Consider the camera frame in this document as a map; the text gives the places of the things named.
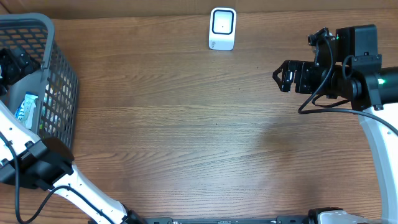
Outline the blue Oreo cookie pack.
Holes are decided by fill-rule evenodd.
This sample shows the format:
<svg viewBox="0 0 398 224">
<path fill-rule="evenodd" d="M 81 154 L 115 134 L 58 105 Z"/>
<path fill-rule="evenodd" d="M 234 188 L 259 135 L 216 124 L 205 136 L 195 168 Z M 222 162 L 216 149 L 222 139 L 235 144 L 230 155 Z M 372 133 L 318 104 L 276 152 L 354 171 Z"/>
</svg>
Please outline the blue Oreo cookie pack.
<svg viewBox="0 0 398 224">
<path fill-rule="evenodd" d="M 14 113 L 15 118 L 27 129 L 32 129 L 37 99 L 37 95 L 27 92 Z"/>
</svg>

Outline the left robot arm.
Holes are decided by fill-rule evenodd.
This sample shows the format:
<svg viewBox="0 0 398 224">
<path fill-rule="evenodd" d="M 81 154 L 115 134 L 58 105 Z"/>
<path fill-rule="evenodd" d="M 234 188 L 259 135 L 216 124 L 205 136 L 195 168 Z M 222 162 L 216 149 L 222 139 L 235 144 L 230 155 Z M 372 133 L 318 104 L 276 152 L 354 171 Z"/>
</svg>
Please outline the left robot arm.
<svg viewBox="0 0 398 224">
<path fill-rule="evenodd" d="M 92 223 L 141 223 L 102 192 L 72 154 L 79 83 L 59 49 L 1 49 L 1 182 L 59 195 Z"/>
</svg>

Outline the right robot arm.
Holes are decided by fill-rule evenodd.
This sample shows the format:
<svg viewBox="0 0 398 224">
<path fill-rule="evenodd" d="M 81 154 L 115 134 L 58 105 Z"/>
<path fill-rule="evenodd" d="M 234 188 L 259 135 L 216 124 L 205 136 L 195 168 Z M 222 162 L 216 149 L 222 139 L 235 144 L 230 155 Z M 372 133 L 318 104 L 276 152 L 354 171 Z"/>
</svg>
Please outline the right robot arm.
<svg viewBox="0 0 398 224">
<path fill-rule="evenodd" d="M 272 77 L 280 91 L 308 94 L 300 114 L 358 116 L 368 140 L 381 194 L 382 213 L 372 220 L 341 208 L 309 210 L 304 223 L 397 223 L 397 67 L 382 67 L 374 24 L 324 27 L 308 35 L 312 62 L 286 60 Z"/>
</svg>

